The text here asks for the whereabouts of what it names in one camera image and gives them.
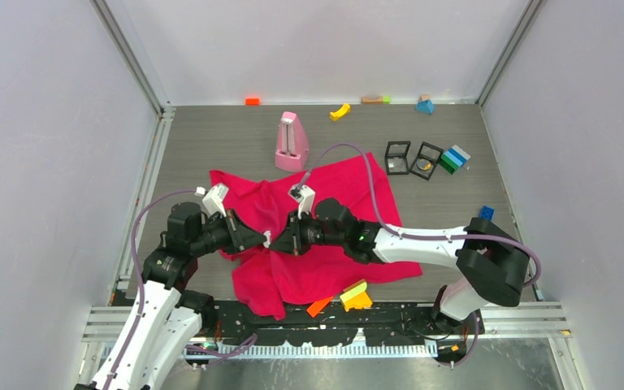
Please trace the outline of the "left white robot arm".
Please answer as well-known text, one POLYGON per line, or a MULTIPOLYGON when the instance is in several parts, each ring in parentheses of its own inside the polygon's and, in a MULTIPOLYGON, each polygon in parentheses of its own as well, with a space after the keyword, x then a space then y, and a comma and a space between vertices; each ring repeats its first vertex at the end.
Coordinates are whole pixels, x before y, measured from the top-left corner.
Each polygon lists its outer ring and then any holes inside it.
POLYGON ((214 298, 186 288, 198 259, 223 251, 240 254, 267 236, 232 209, 207 216, 195 202, 171 208, 159 246, 145 259, 133 308, 109 356, 77 389, 160 389, 194 336, 216 326, 214 298))

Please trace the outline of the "red cloth garment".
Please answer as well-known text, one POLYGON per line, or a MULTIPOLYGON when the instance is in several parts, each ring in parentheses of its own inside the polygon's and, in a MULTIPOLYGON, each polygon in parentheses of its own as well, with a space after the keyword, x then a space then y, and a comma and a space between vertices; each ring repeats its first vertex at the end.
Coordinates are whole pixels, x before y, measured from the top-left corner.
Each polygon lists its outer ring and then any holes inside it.
MULTIPOLYGON (((225 171, 210 171, 212 184, 225 184, 229 191, 225 206, 233 209, 249 227, 276 236, 282 232, 288 213, 297 208, 289 189, 301 173, 275 181, 251 181, 225 171)), ((401 225, 397 205, 387 175, 372 154, 348 158, 316 167, 307 185, 317 202, 332 197, 347 206, 354 216, 376 221, 370 191, 374 190, 379 217, 401 225)), ((223 258, 240 264, 232 272, 232 285, 238 301, 255 314, 283 319, 284 304, 311 304, 335 296, 350 285, 365 280, 373 284, 414 278, 423 271, 415 262, 363 265, 335 246, 314 246, 302 256, 273 252, 263 246, 223 258)))

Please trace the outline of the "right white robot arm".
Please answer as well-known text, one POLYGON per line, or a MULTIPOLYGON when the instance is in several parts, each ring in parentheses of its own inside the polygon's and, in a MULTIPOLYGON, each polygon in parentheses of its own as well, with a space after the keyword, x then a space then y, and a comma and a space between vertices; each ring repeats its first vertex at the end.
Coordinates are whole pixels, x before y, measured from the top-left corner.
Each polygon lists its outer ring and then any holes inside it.
POLYGON ((361 264, 416 262, 459 271, 461 278, 439 291, 431 312, 434 328, 446 334, 487 304, 518 306, 530 261, 519 242, 486 219, 442 230, 403 228, 359 219, 333 198, 314 213, 291 212, 269 247, 300 256, 321 245, 339 247, 361 264))

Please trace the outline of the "round silver brooch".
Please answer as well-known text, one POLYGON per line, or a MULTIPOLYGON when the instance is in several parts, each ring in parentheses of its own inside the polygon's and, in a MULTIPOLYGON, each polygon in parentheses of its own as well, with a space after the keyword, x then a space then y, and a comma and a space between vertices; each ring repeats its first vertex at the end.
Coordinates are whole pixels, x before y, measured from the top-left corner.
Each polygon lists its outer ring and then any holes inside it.
POLYGON ((271 245, 271 231, 267 230, 263 233, 265 241, 262 243, 265 248, 269 248, 271 245))

